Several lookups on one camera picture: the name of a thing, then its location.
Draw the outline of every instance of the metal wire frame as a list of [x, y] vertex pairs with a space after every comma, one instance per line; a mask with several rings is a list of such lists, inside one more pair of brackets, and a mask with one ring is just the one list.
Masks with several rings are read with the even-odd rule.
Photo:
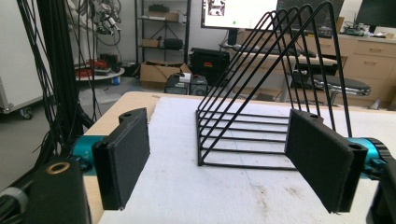
[[[258, 150], [241, 150], [237, 148], [227, 149], [227, 148], [219, 148], [217, 144], [220, 141], [224, 140], [232, 140], [232, 141], [248, 141], [248, 142], [276, 142], [279, 144], [283, 144], [286, 139], [285, 132], [280, 132], [276, 130], [265, 129], [238, 129], [235, 127], [231, 127], [233, 124], [248, 122], [243, 121], [242, 117], [250, 117], [250, 118], [267, 118], [267, 119], [283, 119], [285, 122], [278, 123], [277, 125], [288, 125], [289, 117], [274, 117], [268, 115], [252, 115], [252, 114], [243, 114], [243, 109], [247, 106], [252, 97], [256, 94], [261, 85], [266, 81], [266, 79], [271, 76], [271, 73], [274, 69], [281, 65], [283, 68], [283, 76], [285, 80], [289, 80], [290, 84], [294, 87], [291, 89], [289, 82], [287, 85], [288, 96], [290, 98], [290, 106], [291, 108], [298, 107], [299, 110], [306, 110], [307, 112], [311, 112], [311, 104], [309, 104], [308, 94], [313, 94], [314, 97], [314, 110], [316, 113], [321, 116], [323, 109], [326, 110], [329, 114], [332, 129], [336, 132], [335, 119], [332, 112], [332, 104], [331, 104], [331, 95], [329, 92], [329, 88], [327, 85], [327, 78], [325, 76], [324, 62], [321, 46], [318, 39], [318, 29], [316, 25], [316, 16], [319, 13], [323, 13], [325, 9], [329, 10], [329, 16], [331, 19], [331, 28], [333, 30], [332, 41], [334, 43], [335, 56], [337, 61], [338, 68], [338, 76], [340, 78], [341, 89], [342, 89], [342, 98], [343, 103], [342, 107], [344, 108], [345, 120], [346, 120], [346, 128], [347, 135], [349, 137], [352, 136], [349, 112], [347, 109], [347, 94], [344, 82], [344, 73], [341, 64], [341, 56], [339, 49], [339, 42], [335, 26], [335, 17], [332, 8], [332, 3], [324, 2], [318, 6], [315, 10], [310, 5], [304, 5], [300, 8], [292, 7], [289, 10], [279, 10], [279, 11], [271, 11], [265, 13], [261, 20], [257, 23], [254, 30], [249, 34], [245, 42], [243, 43], [240, 50], [238, 50], [233, 58], [231, 59], [226, 71], [219, 77], [218, 82], [210, 88], [206, 97], [202, 100], [202, 102], [198, 105], [196, 110], [196, 128], [197, 128], [197, 144], [198, 144], [198, 165], [212, 165], [212, 166], [224, 166], [224, 167], [236, 167], [236, 168], [251, 168], [251, 169], [267, 169], [267, 170], [295, 170], [294, 167], [275, 167], [275, 166], [266, 166], [266, 165], [245, 165], [245, 164], [230, 164], [230, 163], [218, 163], [218, 162], [207, 162], [205, 158], [212, 151], [217, 152], [233, 152], [233, 153], [254, 153], [254, 154], [264, 154], [264, 155], [284, 155], [283, 152], [279, 151], [268, 151], [262, 150], [260, 148]], [[307, 13], [309, 15], [308, 19], [303, 21], [302, 14]], [[295, 22], [298, 22], [300, 29], [296, 32], [291, 30], [291, 25]], [[308, 54], [308, 46], [306, 44], [306, 38], [304, 36], [304, 30], [308, 25], [312, 25], [314, 37], [315, 37], [315, 45], [316, 52], [318, 55], [318, 66], [320, 68], [320, 74], [323, 76], [324, 80], [324, 92], [326, 95], [327, 106], [320, 109], [320, 103], [318, 101], [317, 90], [313, 88], [310, 92], [307, 91], [305, 86], [302, 86], [302, 96], [298, 92], [296, 87], [296, 82], [303, 80], [302, 77], [302, 64], [307, 66], [307, 73], [311, 77], [311, 86], [315, 86], [313, 83], [312, 76], [312, 63]], [[264, 39], [263, 43], [260, 43], [260, 40], [263, 38], [264, 34], [268, 34], [267, 38]], [[275, 41], [270, 44], [270, 39], [275, 39]], [[302, 39], [303, 42], [303, 51], [304, 57], [300, 56], [297, 52], [297, 46], [299, 44], [297, 41], [299, 38]], [[255, 53], [252, 52], [253, 47], [258, 47], [259, 50]], [[264, 48], [267, 48], [265, 53], [260, 53]], [[251, 84], [251, 80], [254, 76], [257, 76], [256, 73], [260, 67], [262, 67], [263, 63], [266, 62], [269, 55], [272, 54], [275, 50], [278, 50], [279, 53], [274, 60], [273, 64], [270, 68], [265, 72], [265, 74], [261, 77], [258, 83], [254, 84], [254, 88], [251, 93], [242, 100], [241, 105], [238, 107], [236, 112], [231, 113], [232, 106], [236, 106], [235, 102], [237, 99], [241, 98], [242, 92], [248, 89], [248, 84]], [[299, 76], [296, 77], [290, 75], [297, 71]], [[220, 82], [224, 80], [224, 78], [228, 78], [225, 85], [220, 85]], [[241, 88], [234, 91], [234, 88], [237, 84], [242, 84]], [[270, 127], [274, 125], [273, 122], [262, 122], [261, 125], [263, 127]], [[214, 131], [219, 131], [218, 135], [214, 135]], [[225, 137], [224, 134], [232, 133], [232, 132], [245, 132], [245, 133], [270, 133], [270, 134], [283, 134], [283, 139], [269, 139], [269, 138], [241, 138], [241, 137]]]

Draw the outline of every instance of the cardboard box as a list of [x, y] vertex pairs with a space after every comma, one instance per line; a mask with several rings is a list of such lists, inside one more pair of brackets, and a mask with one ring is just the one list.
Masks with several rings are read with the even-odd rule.
[[140, 64], [140, 81], [161, 82], [176, 73], [191, 73], [189, 67], [184, 63], [169, 63], [150, 61]]
[[160, 46], [160, 41], [156, 39], [142, 39], [143, 47], [158, 48]]
[[178, 12], [157, 12], [147, 11], [148, 17], [164, 17], [167, 21], [179, 21], [180, 17]]

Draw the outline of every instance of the storage box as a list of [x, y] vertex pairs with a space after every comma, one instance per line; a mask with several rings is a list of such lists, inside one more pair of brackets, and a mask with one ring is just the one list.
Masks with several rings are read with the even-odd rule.
[[191, 73], [191, 71], [184, 63], [149, 61], [140, 65], [140, 80], [144, 82], [165, 83], [176, 73]]
[[160, 41], [156, 39], [142, 39], [143, 47], [158, 48], [160, 46]]
[[164, 17], [167, 21], [180, 21], [178, 12], [158, 12], [147, 11], [147, 16], [150, 17]]
[[226, 51], [192, 48], [190, 54], [191, 71], [195, 75], [206, 77], [209, 86], [214, 86], [222, 76], [230, 62], [230, 54]]

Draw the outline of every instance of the cabinet drawer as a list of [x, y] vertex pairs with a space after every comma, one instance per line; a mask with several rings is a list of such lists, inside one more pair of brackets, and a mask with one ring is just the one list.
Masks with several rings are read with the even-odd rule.
[[395, 64], [393, 58], [354, 54], [348, 57], [344, 66], [346, 77], [368, 77], [388, 79]]
[[396, 58], [396, 44], [358, 41], [355, 53]]
[[[358, 43], [357, 40], [350, 40], [350, 39], [343, 39], [339, 38], [339, 46], [340, 46], [340, 51], [342, 56], [348, 56], [353, 53], [353, 50], [356, 47], [356, 44]], [[303, 46], [303, 40], [299, 40], [300, 46]], [[318, 52], [317, 46], [315, 44], [315, 38], [314, 37], [307, 37], [306, 38], [306, 45], [308, 46], [308, 49], [314, 52]], [[320, 38], [319, 39], [319, 46], [322, 54], [327, 54], [327, 55], [335, 55], [335, 49], [334, 49], [334, 40], [333, 39], [326, 39], [326, 38]]]

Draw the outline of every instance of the computer monitor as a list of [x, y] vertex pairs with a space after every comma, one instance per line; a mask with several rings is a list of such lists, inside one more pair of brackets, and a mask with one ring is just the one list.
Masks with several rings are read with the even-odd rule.
[[201, 27], [254, 29], [262, 16], [276, 10], [276, 6], [277, 0], [202, 0]]
[[[305, 4], [310, 4], [315, 9], [322, 2], [323, 0], [202, 0], [201, 27], [230, 30], [229, 45], [232, 45], [236, 40], [237, 29], [254, 29], [266, 12], [302, 7]], [[337, 20], [344, 0], [331, 0], [331, 2]], [[270, 20], [262, 26], [262, 29], [268, 27], [268, 30], [272, 30], [272, 26], [268, 26], [269, 23]], [[332, 32], [329, 33], [331, 21], [326, 8], [317, 16], [316, 23], [317, 29], [332, 36]], [[294, 22], [291, 28], [300, 29], [299, 23]], [[308, 32], [312, 31], [313, 27], [307, 27], [306, 30]]]
[[[291, 7], [302, 7], [304, 5], [311, 5], [311, 7], [315, 10], [321, 3], [323, 3], [324, 0], [279, 0], [277, 2], [277, 10], [280, 9], [289, 9]], [[341, 12], [341, 8], [344, 4], [344, 0], [330, 0], [332, 3], [332, 8], [334, 10], [334, 18], [335, 21], [338, 20], [338, 17]], [[305, 11], [305, 13], [302, 14], [302, 23], [304, 24], [305, 20], [308, 19], [309, 13], [308, 11]], [[318, 35], [320, 37], [332, 37], [332, 21], [329, 13], [329, 9], [327, 7], [324, 7], [319, 14], [315, 17], [315, 23], [316, 23], [316, 29], [318, 30]], [[300, 24], [298, 21], [294, 22], [291, 26], [291, 29], [300, 29]], [[314, 27], [308, 26], [306, 27], [306, 33], [307, 34], [312, 34], [313, 33]]]
[[356, 23], [370, 25], [371, 33], [376, 26], [396, 28], [395, 8], [395, 0], [363, 0]]

